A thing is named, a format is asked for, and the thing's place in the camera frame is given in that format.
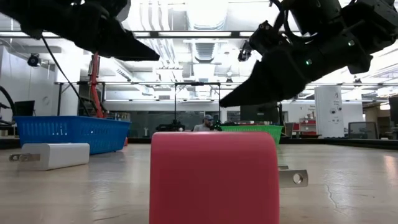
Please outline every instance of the cap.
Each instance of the cap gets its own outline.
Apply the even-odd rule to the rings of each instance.
[[[212,117],[211,115],[207,114],[207,115],[205,116],[205,119],[208,120],[208,121],[212,121],[212,120],[213,120],[213,117]]]

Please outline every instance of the wall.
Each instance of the wall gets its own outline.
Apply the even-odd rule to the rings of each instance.
[[[110,111],[174,111],[173,101],[106,101],[105,107]],[[227,108],[227,111],[239,111],[239,107]],[[177,103],[177,111],[218,111],[218,102],[209,103]],[[284,103],[283,111],[288,112],[289,122],[298,122],[307,114],[315,111],[315,102]],[[349,122],[363,121],[362,103],[343,102],[344,127]]]
[[[5,47],[0,47],[1,69],[0,85],[10,94],[12,100],[35,100],[35,113],[37,116],[53,115],[57,110],[57,86],[55,74],[46,68],[32,68],[25,59],[10,54]],[[8,102],[3,94],[0,101],[5,105]],[[1,110],[4,120],[11,120],[11,110]]]

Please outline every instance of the table surface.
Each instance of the table surface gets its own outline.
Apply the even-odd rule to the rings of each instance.
[[[1,223],[148,223],[149,145],[90,164],[16,171],[0,151]],[[398,151],[281,145],[279,164],[308,170],[306,188],[280,190],[280,223],[397,223]]]

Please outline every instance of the ceiling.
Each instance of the ceiling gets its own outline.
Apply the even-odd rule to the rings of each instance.
[[[340,1],[342,6],[349,1]],[[271,24],[278,10],[269,7],[269,1],[262,0],[132,0],[129,17],[123,26],[133,31],[168,30],[237,30],[254,31],[259,23],[268,20]],[[290,17],[290,26],[298,31]],[[17,22],[0,16],[1,31],[20,30]],[[239,48],[244,39],[140,39],[159,54],[159,62],[122,62],[113,58],[102,58],[100,80],[110,83],[107,86],[109,97],[115,99],[173,99],[173,85],[113,85],[115,82],[226,82],[231,78],[234,85],[222,85],[221,97],[228,94],[237,83],[250,76],[251,69],[259,54],[254,54],[247,62],[238,62]],[[59,53],[68,54],[76,48],[73,43],[63,39],[48,39],[49,45]],[[53,63],[50,55],[43,49],[40,40],[2,38],[4,45],[11,45],[12,51],[21,57],[40,51],[40,57]],[[398,44],[374,54],[368,73],[351,75],[342,68],[315,83],[353,83],[360,78],[362,83],[398,83]],[[81,79],[87,78],[91,55],[85,52],[81,63]],[[299,95],[301,99],[313,99],[316,85],[307,86]],[[185,86],[178,88],[179,99],[218,99],[217,86]],[[375,100],[398,91],[395,86],[343,85],[345,100]]]

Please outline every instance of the robotic arm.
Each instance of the robotic arm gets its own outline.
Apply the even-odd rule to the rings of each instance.
[[[223,107],[293,98],[306,84],[345,66],[351,74],[367,72],[371,54],[397,38],[398,13],[393,0],[352,0],[344,8],[338,0],[272,2],[280,10],[274,26],[267,21],[260,24],[249,46],[241,51],[252,48],[262,60],[256,62],[248,80],[220,101]],[[300,32],[310,36],[292,33],[289,12]]]
[[[159,55],[122,27],[131,0],[0,0],[0,12],[17,20],[32,38],[44,30],[104,57],[158,60]]]

